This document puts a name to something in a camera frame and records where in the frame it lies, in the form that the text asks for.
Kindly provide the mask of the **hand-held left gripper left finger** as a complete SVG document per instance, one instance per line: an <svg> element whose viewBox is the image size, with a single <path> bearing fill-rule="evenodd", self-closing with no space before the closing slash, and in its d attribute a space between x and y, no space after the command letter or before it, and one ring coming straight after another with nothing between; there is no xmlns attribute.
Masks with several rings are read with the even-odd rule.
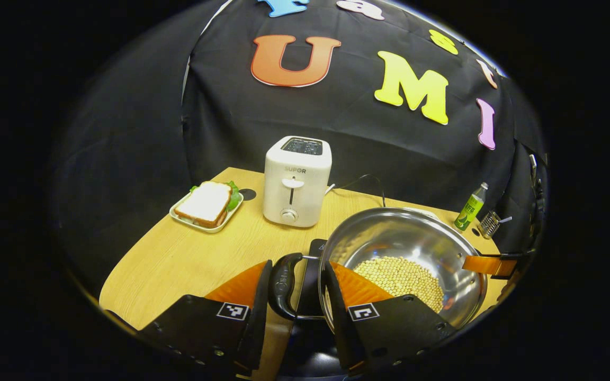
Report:
<svg viewBox="0 0 610 381"><path fill-rule="evenodd" d="M273 263L220 280L210 280L212 265L118 265L105 283L106 311L174 378L249 378L261 366Z"/></svg>

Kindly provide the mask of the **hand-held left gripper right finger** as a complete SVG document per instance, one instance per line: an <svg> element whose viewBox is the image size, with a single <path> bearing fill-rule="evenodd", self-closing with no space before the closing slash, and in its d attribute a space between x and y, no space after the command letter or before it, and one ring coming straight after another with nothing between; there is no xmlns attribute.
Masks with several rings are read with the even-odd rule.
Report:
<svg viewBox="0 0 610 381"><path fill-rule="evenodd" d="M346 307L329 261L325 290L339 362L349 376L399 369L455 336L456 328L413 294Z"/></svg>

